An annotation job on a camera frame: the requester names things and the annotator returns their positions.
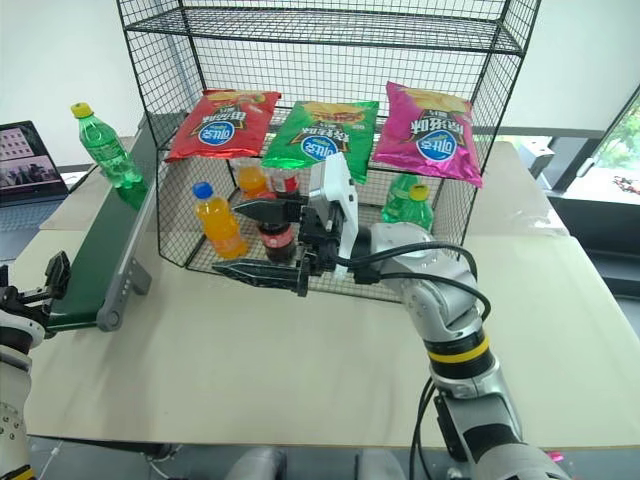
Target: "green soda bottle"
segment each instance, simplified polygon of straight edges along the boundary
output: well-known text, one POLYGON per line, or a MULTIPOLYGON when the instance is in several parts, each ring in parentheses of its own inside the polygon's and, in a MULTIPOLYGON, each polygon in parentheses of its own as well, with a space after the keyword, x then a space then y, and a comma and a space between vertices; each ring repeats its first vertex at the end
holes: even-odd
POLYGON ((402 212, 409 204, 409 189, 418 183, 418 176, 410 173, 401 173, 391 182, 387 203, 382 209, 381 218, 385 223, 402 222, 402 212))
POLYGON ((147 185, 115 130, 97 118, 86 103, 72 105, 71 112, 78 119, 80 142, 91 158, 100 166, 118 196, 140 210, 147 195, 147 185))
POLYGON ((420 184, 413 185, 409 189, 409 203, 402 212, 399 221, 415 223, 430 231, 433 223, 433 210, 427 203, 428 197, 429 187, 420 184))

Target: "laptop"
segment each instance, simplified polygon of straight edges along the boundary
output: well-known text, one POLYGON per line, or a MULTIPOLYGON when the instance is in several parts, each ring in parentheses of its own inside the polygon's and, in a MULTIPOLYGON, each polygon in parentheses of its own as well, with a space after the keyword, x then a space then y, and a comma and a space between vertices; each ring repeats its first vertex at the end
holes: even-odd
POLYGON ((0 125, 0 261, 15 260, 67 195, 33 123, 0 125))

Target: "pink chip bag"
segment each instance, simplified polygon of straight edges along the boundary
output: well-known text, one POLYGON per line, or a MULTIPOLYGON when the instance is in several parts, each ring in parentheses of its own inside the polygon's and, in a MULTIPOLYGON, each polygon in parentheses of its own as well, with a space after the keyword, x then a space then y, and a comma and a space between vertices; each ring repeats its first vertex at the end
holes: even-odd
POLYGON ((482 187, 471 132, 471 103, 387 82, 389 118, 373 160, 482 187))

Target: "orange soda bottle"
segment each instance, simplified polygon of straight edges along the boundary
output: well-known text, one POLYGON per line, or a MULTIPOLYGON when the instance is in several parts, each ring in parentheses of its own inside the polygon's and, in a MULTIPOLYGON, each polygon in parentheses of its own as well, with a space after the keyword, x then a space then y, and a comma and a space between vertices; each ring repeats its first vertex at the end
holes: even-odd
POLYGON ((269 192, 267 176, 260 168, 259 160, 254 158, 238 158, 232 160, 238 187, 246 199, 258 198, 269 192))
POLYGON ((216 253, 227 260, 246 255, 249 244, 240 235, 229 203, 222 197, 214 197, 213 188, 207 182, 196 183, 192 191, 198 199, 196 216, 216 253))

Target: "white wall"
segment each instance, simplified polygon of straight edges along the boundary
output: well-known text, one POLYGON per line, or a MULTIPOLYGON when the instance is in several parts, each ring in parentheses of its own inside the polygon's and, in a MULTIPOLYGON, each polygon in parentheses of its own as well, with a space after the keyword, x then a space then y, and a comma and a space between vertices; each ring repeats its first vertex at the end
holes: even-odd
MULTIPOLYGON (((639 0, 543 0, 503 125, 604 130, 640 83, 639 0)), ((142 107, 115 0, 0 0, 0 123, 30 119, 59 165, 89 161, 69 105, 120 135, 142 107)))
POLYGON ((119 135, 142 117, 114 0, 0 0, 0 123, 32 120, 57 165, 91 160, 69 106, 119 135))

